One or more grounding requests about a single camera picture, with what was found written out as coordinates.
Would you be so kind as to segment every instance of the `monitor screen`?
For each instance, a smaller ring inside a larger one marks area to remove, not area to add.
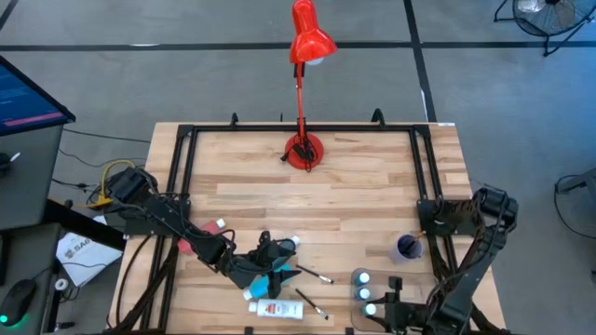
[[[57,103],[44,98],[39,90],[0,63],[0,136],[69,121]]]

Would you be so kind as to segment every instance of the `paper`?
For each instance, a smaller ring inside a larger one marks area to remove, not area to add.
[[[103,216],[95,217],[93,220],[98,224],[107,224]],[[111,264],[121,256],[122,251],[106,247],[73,233],[66,234],[58,242],[58,248],[56,250],[56,258],[62,263],[64,270],[78,287],[84,286],[89,280],[103,271],[105,266]],[[87,266],[96,264],[105,265],[87,268],[69,263],[78,263]]]

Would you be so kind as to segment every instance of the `yellow cable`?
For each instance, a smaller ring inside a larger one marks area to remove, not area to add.
[[[118,164],[128,164],[128,165],[130,165],[131,168],[135,168],[134,163],[127,159],[120,159],[120,160],[117,160],[117,161],[114,161],[114,162],[108,164],[108,166],[105,167],[105,170],[103,171],[103,175],[102,175],[102,192],[100,193],[100,196],[103,196],[104,198],[105,198],[105,180],[108,178],[108,173],[110,173],[110,169],[112,169],[114,166],[116,166]]]
[[[95,202],[94,204],[89,204],[89,205],[77,204],[77,205],[73,205],[73,207],[94,208],[97,206],[103,206],[103,205],[107,205],[107,204],[111,203],[112,199],[105,196],[105,181],[108,179],[110,169],[112,169],[114,166],[116,166],[118,164],[128,164],[128,165],[130,165],[131,168],[135,168],[134,162],[131,160],[128,160],[128,159],[119,159],[119,160],[116,160],[116,161],[108,164],[108,166],[105,167],[105,169],[103,170],[103,173],[102,173],[102,191],[100,192],[97,202]]]

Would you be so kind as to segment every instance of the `paintbrush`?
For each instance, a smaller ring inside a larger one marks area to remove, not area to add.
[[[298,269],[300,269],[300,270],[303,270],[306,273],[309,273],[309,274],[311,274],[311,275],[313,275],[315,277],[318,277],[318,279],[320,279],[320,280],[322,280],[324,282],[328,282],[329,284],[332,284],[333,285],[333,283],[335,282],[333,279],[330,279],[330,278],[328,278],[328,277],[326,277],[324,275],[319,275],[319,274],[317,274],[316,272],[314,272],[312,270],[306,269],[304,266],[296,265],[296,267]]]
[[[302,299],[306,300],[306,302],[308,302],[309,305],[313,306],[313,308],[315,309],[315,311],[317,311],[317,313],[319,313],[321,316],[323,316],[323,318],[325,320],[329,320],[329,316],[327,315],[327,313],[323,312],[322,309],[318,308],[314,302],[310,301],[310,299],[308,299],[305,294],[303,292],[300,291],[300,289],[296,289],[296,293],[300,294],[300,296],[302,297]]]

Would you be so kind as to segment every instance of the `gray carpet floor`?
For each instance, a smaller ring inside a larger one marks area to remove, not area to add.
[[[8,4],[0,0],[0,11]],[[150,139],[155,122],[276,121],[295,115],[288,50],[52,51],[14,46],[270,43],[293,39],[291,0],[20,0],[0,31],[2,55],[77,116],[72,129]],[[410,41],[399,0],[317,0],[321,27],[337,41]],[[514,22],[493,23],[498,0],[413,0],[426,42],[541,42]],[[503,16],[510,14],[510,4]],[[574,40],[596,40],[590,23]],[[528,334],[593,334],[596,240],[566,229],[553,183],[596,167],[596,48],[424,48],[437,120],[455,122],[470,178],[508,191],[519,226],[494,262],[508,327]],[[309,120],[426,121],[411,48],[340,49],[306,74]],[[61,148],[91,163],[145,157],[143,143],[64,133]],[[60,155],[56,179],[96,182],[101,174]],[[84,201],[52,185],[50,196]],[[585,190],[561,195],[575,229],[596,235]],[[118,266],[61,306],[63,334],[100,331]]]

